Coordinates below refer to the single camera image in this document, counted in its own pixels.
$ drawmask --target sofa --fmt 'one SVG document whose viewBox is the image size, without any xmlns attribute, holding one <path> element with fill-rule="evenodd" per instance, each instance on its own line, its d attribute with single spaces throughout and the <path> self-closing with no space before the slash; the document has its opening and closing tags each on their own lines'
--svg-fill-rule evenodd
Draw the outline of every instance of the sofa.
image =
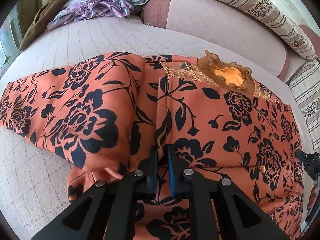
<svg viewBox="0 0 320 240">
<path fill-rule="evenodd" d="M 163 8 L 167 19 L 163 23 L 158 21 L 159 26 L 150 26 L 151 21 L 159 18 L 155 7 L 148 9 L 151 2 L 144 8 L 143 19 L 99 17 L 72 22 L 42 34 L 0 79 L 0 95 L 8 82 L 39 71 L 73 65 L 101 53 L 127 51 L 141 56 L 175 54 L 200 58 L 207 49 L 218 54 L 222 61 L 251 68 L 257 81 L 285 104 L 290 104 L 302 148 L 307 153 L 314 152 L 305 117 L 289 86 L 283 82 L 287 75 L 283 68 L 286 64 L 289 68 L 289 48 L 279 37 L 251 17 L 215 0 L 193 0 L 192 7 L 184 0 L 175 0 L 169 7 L 174 4 L 176 8 Z M 200 10 L 204 3 L 216 9 L 211 10 L 214 15 L 206 14 L 202 7 Z M 188 8 L 179 11 L 182 5 Z M 244 33 L 244 25 L 250 25 L 250 31 Z M 36 148 L 4 127 L 0 127 L 0 163 L 0 210 L 21 240 L 31 239 L 68 206 L 66 179 L 71 164 Z M 305 174 L 303 220 L 312 187 L 312 179 Z"/>
</svg>

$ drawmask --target brown garment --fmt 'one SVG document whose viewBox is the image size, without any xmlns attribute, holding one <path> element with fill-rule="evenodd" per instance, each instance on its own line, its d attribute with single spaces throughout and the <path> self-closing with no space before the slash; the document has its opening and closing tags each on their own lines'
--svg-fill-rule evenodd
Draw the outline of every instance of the brown garment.
<svg viewBox="0 0 320 240">
<path fill-rule="evenodd" d="M 48 0 L 37 12 L 35 19 L 23 37 L 19 50 L 25 50 L 41 33 L 44 33 L 49 22 L 61 11 L 69 0 Z"/>
</svg>

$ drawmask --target metal screw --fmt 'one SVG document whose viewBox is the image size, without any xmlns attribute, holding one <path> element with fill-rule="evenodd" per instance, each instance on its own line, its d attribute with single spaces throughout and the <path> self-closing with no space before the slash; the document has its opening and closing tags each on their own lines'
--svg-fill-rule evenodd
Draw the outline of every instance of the metal screw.
<svg viewBox="0 0 320 240">
<path fill-rule="evenodd" d="M 141 177 L 143 175 L 143 171 L 142 170 L 136 170 L 133 172 L 133 174 L 136 176 L 136 177 Z"/>
<path fill-rule="evenodd" d="M 225 186 L 230 186 L 231 180 L 230 179 L 222 179 L 221 183 Z"/>
<path fill-rule="evenodd" d="M 97 187 L 103 187 L 106 182 L 103 179 L 98 179 L 95 184 Z"/>
<path fill-rule="evenodd" d="M 186 175 L 192 175 L 194 173 L 193 169 L 185 169 L 183 172 Z"/>
</svg>

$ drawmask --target purple satin garment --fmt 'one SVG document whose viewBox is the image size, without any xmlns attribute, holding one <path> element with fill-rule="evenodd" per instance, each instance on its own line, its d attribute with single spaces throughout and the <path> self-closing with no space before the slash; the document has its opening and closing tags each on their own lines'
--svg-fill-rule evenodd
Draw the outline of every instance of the purple satin garment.
<svg viewBox="0 0 320 240">
<path fill-rule="evenodd" d="M 46 31 L 51 31 L 72 21 L 87 20 L 93 17 L 128 17 L 133 9 L 134 7 L 128 0 L 86 0 L 73 3 L 59 12 L 52 22 L 48 23 Z"/>
</svg>

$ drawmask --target floral striped fabric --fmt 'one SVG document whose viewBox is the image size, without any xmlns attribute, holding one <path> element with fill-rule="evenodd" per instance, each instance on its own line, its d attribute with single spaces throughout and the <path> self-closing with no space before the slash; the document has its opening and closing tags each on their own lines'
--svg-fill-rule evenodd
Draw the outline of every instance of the floral striped fabric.
<svg viewBox="0 0 320 240">
<path fill-rule="evenodd" d="M 320 151 L 320 64 L 317 60 L 307 61 L 289 88 L 307 122 L 315 152 Z"/>
<path fill-rule="evenodd" d="M 316 57 L 306 34 L 269 0 L 218 0 L 244 11 L 278 34 L 292 49 L 305 59 Z"/>
</svg>

